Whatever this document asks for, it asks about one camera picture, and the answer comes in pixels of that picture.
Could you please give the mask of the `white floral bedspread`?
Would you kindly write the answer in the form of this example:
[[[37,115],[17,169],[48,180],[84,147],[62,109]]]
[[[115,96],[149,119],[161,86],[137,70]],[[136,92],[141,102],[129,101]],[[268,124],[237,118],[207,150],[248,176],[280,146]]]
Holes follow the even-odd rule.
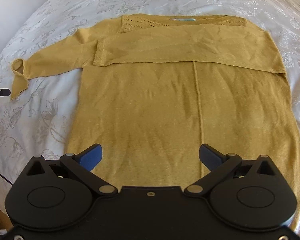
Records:
[[[269,33],[290,86],[300,133],[300,0],[48,0],[17,31],[0,54],[0,87],[12,90],[12,63],[28,59],[79,29],[125,15],[244,18]],[[0,210],[32,157],[56,159],[66,147],[78,105],[82,71],[37,77],[16,98],[0,98]],[[300,203],[292,224],[300,235]]]

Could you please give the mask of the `mustard yellow knit sweater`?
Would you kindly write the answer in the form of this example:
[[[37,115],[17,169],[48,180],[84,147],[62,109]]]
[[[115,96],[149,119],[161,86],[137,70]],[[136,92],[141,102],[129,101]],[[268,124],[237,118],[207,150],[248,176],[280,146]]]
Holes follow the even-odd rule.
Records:
[[[125,15],[12,63],[12,98],[31,79],[82,71],[66,151],[100,144],[94,174],[122,186],[186,187],[208,173],[206,143],[271,157],[300,203],[300,133],[281,54],[244,18]]]

